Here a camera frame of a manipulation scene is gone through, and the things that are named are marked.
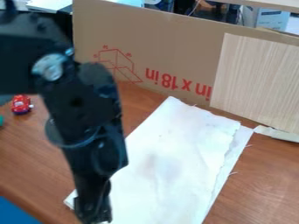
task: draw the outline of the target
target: light wood panel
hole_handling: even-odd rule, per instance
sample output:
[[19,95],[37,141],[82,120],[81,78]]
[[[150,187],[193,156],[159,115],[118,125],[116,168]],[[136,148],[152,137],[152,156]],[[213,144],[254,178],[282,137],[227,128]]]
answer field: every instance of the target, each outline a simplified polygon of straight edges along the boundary
[[249,5],[279,11],[299,12],[298,0],[214,0],[214,2]]
[[299,47],[226,34],[211,106],[299,134]]
[[[126,135],[166,98],[127,83],[120,83],[120,93]],[[45,139],[43,103],[38,97],[32,99],[35,109],[29,115],[13,116],[10,105],[0,108],[6,120],[0,129],[0,194],[43,223],[78,223],[62,203],[74,188],[71,173],[59,149]],[[205,109],[250,128],[257,125],[227,112]],[[227,180],[204,223],[299,223],[298,144],[257,134],[249,144],[252,146],[234,167],[238,174]]]

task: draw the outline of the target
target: white cloth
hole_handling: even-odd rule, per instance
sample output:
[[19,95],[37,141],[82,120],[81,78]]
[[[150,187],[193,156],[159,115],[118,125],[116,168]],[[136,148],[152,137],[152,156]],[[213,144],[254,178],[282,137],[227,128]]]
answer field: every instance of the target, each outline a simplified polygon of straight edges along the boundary
[[252,135],[242,128],[247,136],[233,140],[239,128],[169,97],[126,139],[129,166],[112,177],[112,223],[201,223]]

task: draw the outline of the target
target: wooden board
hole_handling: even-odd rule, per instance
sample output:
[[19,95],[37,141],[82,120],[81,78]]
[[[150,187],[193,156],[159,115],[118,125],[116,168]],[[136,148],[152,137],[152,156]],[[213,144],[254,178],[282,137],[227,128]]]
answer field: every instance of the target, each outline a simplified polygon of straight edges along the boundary
[[299,133],[299,47],[226,34],[211,106]]
[[299,12],[299,0],[215,0],[226,4],[241,4],[280,11]]

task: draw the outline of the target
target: cardboard box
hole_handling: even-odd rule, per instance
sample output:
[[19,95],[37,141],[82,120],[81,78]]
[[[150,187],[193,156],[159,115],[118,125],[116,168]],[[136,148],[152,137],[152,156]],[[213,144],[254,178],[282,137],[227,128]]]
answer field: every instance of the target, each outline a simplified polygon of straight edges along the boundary
[[284,32],[287,28],[290,12],[244,6],[241,15],[244,26],[265,27]]
[[75,0],[76,59],[115,78],[209,105],[225,33],[299,46],[297,37],[101,0]]

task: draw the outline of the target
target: screw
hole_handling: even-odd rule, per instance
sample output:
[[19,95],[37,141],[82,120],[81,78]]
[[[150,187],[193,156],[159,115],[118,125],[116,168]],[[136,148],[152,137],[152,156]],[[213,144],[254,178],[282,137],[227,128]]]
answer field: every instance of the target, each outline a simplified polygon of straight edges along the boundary
[[99,146],[98,146],[98,147],[99,147],[99,149],[103,148],[103,147],[104,147],[104,145],[105,145],[105,144],[104,144],[103,142],[101,142],[101,143],[99,144]]
[[37,22],[38,21],[38,14],[37,13],[31,13],[30,16],[29,16],[29,19],[32,21],[32,22]]
[[73,55],[73,49],[72,48],[68,48],[65,52],[66,56],[72,56]]
[[42,23],[38,24],[37,29],[39,32],[45,32],[45,29],[46,29],[45,24],[42,24]]

